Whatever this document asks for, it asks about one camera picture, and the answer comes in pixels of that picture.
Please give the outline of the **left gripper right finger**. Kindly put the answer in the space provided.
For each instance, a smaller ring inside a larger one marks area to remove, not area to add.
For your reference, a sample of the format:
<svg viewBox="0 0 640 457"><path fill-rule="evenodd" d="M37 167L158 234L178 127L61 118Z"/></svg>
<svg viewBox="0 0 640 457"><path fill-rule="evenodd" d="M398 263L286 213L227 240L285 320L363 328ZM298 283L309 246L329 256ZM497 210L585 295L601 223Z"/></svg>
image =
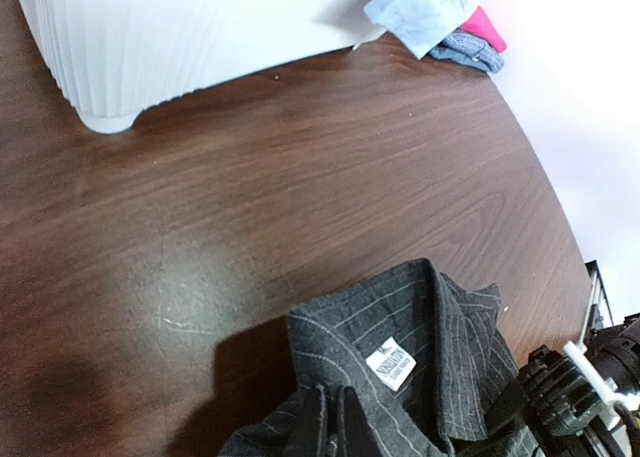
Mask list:
<svg viewBox="0 0 640 457"><path fill-rule="evenodd" d="M381 457L367 417L353 387L340 387L336 398L339 457Z"/></svg>

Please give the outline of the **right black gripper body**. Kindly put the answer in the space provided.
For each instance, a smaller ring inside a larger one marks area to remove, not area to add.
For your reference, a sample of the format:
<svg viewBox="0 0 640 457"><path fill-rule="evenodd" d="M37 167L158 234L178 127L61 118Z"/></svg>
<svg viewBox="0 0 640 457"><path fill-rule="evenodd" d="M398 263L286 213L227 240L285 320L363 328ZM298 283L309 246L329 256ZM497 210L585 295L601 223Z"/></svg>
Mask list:
<svg viewBox="0 0 640 457"><path fill-rule="evenodd" d="M541 346L487 411L490 443L520 430L546 456L618 456L620 445L600 414L605 404L569 358Z"/></svg>

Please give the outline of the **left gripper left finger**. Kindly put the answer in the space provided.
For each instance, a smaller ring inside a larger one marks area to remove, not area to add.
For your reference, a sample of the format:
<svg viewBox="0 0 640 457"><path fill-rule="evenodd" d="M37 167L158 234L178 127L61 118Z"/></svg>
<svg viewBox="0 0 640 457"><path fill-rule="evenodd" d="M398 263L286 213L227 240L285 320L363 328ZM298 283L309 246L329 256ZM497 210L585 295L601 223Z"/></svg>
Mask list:
<svg viewBox="0 0 640 457"><path fill-rule="evenodd" d="M289 439L284 457L323 457L328 442L328 398L323 386L312 388L305 398Z"/></svg>

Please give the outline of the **black striped shirt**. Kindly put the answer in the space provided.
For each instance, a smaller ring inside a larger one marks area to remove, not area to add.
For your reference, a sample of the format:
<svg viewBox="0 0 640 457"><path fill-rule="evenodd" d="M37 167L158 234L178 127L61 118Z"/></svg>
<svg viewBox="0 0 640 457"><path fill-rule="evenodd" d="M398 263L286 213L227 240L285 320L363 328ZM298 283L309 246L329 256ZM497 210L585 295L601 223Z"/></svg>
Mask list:
<svg viewBox="0 0 640 457"><path fill-rule="evenodd" d="M492 437L485 416L518 372L497 327L496 285L467 290L427 259L408 261L286 317L296 391L236 430L225 456L279 456L307 395L356 392L382 456L534 456L527 429Z"/></svg>

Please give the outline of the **red t-shirt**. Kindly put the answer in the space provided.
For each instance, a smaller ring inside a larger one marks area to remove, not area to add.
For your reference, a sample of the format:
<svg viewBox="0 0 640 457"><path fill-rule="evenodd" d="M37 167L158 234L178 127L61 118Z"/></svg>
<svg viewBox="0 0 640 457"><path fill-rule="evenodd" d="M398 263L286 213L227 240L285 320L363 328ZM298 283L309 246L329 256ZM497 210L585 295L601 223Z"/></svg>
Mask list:
<svg viewBox="0 0 640 457"><path fill-rule="evenodd" d="M507 43L481 6L476 8L471 17L465 21L459 29L475 37L484 39L499 54L504 53L508 48Z"/></svg>

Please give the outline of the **white plastic laundry bin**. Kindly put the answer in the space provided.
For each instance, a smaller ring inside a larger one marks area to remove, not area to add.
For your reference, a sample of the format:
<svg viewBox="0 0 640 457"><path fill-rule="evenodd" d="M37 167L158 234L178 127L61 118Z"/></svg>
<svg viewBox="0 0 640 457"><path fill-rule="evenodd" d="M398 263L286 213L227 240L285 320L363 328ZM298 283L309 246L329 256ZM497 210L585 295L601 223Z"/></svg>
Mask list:
<svg viewBox="0 0 640 457"><path fill-rule="evenodd" d="M378 39L370 0L18 0L64 98L114 134L147 109Z"/></svg>

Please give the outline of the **folded blue checkered shirt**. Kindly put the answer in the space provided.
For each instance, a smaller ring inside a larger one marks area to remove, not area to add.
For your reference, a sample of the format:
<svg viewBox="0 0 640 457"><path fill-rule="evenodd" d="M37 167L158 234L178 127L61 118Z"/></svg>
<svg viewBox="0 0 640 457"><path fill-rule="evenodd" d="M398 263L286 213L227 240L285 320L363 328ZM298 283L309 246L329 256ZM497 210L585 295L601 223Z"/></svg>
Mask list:
<svg viewBox="0 0 640 457"><path fill-rule="evenodd" d="M428 55L485 73L495 74L504 67L504 59L488 41L463 30L449 34Z"/></svg>

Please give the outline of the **light blue shirt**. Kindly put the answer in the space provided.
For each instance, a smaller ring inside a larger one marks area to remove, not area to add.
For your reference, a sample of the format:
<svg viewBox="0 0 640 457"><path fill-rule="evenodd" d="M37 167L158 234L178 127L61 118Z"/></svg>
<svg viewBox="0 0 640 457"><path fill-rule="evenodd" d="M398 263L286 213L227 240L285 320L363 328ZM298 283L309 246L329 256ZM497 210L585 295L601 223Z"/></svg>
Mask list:
<svg viewBox="0 0 640 457"><path fill-rule="evenodd" d="M466 22L478 0L371 0L364 13L394 35L417 59Z"/></svg>

